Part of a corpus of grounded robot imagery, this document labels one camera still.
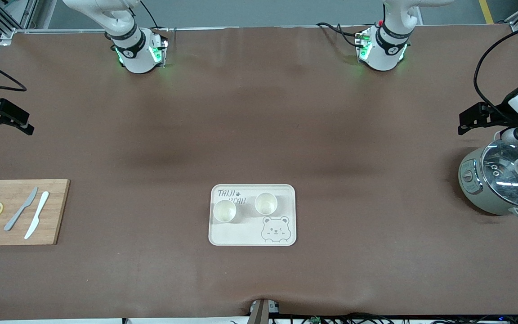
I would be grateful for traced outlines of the grey electric cooking pot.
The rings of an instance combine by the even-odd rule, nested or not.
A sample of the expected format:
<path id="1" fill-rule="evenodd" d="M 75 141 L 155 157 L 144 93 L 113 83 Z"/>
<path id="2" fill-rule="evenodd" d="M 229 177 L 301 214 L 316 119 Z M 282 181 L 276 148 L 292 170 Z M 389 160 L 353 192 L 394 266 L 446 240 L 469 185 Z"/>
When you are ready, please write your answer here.
<path id="1" fill-rule="evenodd" d="M 501 140 L 498 132 L 495 133 L 490 143 L 497 140 Z M 495 194 L 483 178 L 482 154 L 487 146 L 476 149 L 463 158 L 458 168 L 460 188 L 466 198 L 484 212 L 497 216 L 512 214 L 518 217 L 518 206 L 512 205 Z"/>

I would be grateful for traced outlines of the brown table mat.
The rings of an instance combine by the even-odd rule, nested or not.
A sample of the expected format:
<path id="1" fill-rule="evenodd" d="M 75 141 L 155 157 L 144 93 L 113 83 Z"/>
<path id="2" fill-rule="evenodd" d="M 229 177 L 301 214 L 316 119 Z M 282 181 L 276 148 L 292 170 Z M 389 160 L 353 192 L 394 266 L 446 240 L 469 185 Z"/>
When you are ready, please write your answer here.
<path id="1" fill-rule="evenodd" d="M 57 244 L 0 247 L 0 320 L 518 315 L 518 218 L 465 199 L 473 71 L 508 25 L 420 26 L 375 72 L 316 27 L 177 31 L 165 68 L 124 70 L 99 33 L 18 34 L 0 179 L 69 179 Z M 215 246 L 219 184 L 289 184 L 292 246 Z"/>

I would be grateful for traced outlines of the glass pot lid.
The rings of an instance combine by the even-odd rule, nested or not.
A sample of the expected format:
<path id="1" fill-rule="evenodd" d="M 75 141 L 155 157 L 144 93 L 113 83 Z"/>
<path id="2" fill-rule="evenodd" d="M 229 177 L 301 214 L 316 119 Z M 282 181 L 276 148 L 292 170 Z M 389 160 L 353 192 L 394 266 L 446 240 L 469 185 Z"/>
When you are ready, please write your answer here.
<path id="1" fill-rule="evenodd" d="M 482 154 L 482 172 L 495 194 L 518 206 L 518 146 L 502 140 L 490 143 Z"/>

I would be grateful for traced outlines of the grey plastic knife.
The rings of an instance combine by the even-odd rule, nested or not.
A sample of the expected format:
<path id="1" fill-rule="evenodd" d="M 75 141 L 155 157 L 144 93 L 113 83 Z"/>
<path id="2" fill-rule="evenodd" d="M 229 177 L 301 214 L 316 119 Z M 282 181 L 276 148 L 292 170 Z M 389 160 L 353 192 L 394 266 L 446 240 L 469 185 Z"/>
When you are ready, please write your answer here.
<path id="1" fill-rule="evenodd" d="M 4 226 L 4 231 L 10 231 L 13 229 L 13 226 L 16 224 L 17 220 L 21 216 L 22 212 L 25 211 L 27 207 L 33 203 L 36 195 L 38 192 L 38 187 L 34 187 L 34 189 L 31 191 L 30 195 L 27 197 L 23 205 L 20 206 L 18 211 L 13 215 L 13 217 L 7 222 L 7 224 Z"/>

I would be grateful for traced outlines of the bamboo cutting board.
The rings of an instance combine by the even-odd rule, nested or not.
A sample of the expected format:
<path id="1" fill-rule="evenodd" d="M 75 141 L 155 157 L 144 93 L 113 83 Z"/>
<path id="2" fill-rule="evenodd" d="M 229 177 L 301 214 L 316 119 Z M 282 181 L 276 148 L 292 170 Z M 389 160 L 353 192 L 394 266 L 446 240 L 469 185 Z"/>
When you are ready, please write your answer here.
<path id="1" fill-rule="evenodd" d="M 0 202 L 4 211 L 0 214 L 0 246 L 54 245 L 56 243 L 70 181 L 68 179 L 14 179 L 0 180 Z M 4 231 L 4 226 L 25 202 L 34 187 L 37 195 L 22 212 L 13 229 Z M 33 235 L 25 236 L 43 192 L 50 193 L 40 214 L 40 222 Z"/>

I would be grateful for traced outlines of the white IKEA cup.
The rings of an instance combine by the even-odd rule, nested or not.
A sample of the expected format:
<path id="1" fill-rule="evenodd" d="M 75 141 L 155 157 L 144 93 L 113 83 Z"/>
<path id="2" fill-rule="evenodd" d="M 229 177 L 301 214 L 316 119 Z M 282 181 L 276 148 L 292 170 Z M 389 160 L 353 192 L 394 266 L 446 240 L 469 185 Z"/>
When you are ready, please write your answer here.
<path id="1" fill-rule="evenodd" d="M 214 204 L 213 217 L 220 223 L 230 223 L 237 215 L 237 206 L 229 200 L 221 200 Z"/>
<path id="2" fill-rule="evenodd" d="M 277 197 L 272 193 L 264 192 L 257 195 L 255 199 L 255 210 L 264 216 L 275 213 L 279 203 Z"/>

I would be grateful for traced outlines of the white plastic knife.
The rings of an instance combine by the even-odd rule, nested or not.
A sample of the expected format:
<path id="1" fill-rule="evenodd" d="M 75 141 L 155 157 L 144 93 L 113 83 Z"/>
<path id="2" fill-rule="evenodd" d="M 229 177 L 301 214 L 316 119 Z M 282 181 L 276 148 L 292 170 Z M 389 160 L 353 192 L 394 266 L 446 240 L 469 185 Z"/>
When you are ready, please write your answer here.
<path id="1" fill-rule="evenodd" d="M 39 203 L 37 205 L 37 209 L 33 216 L 33 219 L 31 220 L 31 224 L 30 224 L 25 236 L 23 237 L 25 240 L 29 239 L 33 235 L 37 226 L 39 225 L 40 214 L 41 214 L 43 208 L 45 207 L 47 200 L 49 199 L 49 195 L 50 195 L 50 193 L 48 191 L 45 191 L 42 193 Z"/>

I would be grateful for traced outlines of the beige bear print tray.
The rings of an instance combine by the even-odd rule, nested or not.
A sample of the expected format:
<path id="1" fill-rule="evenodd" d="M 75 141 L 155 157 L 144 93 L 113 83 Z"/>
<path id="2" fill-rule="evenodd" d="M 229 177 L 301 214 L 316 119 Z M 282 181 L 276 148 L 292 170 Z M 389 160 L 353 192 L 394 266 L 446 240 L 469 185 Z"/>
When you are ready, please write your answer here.
<path id="1" fill-rule="evenodd" d="M 255 210 L 257 195 L 268 192 L 277 197 L 272 215 Z M 230 223 L 213 217 L 214 204 L 232 201 L 237 215 Z M 215 246 L 292 246 L 297 239 L 296 195 L 290 184 L 218 184 L 210 193 L 208 240 Z"/>

